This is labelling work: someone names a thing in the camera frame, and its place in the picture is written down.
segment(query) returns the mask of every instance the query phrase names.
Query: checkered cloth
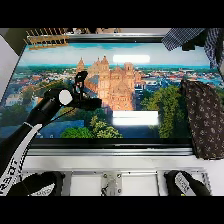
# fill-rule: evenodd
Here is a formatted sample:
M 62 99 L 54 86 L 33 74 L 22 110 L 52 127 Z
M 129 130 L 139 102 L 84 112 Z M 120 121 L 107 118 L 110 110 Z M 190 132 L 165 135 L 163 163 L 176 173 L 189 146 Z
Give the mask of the checkered cloth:
M 162 39 L 165 47 L 171 51 L 194 39 L 206 28 L 172 28 Z M 224 28 L 208 28 L 205 41 L 205 53 L 210 60 L 211 68 L 220 68 L 224 59 Z

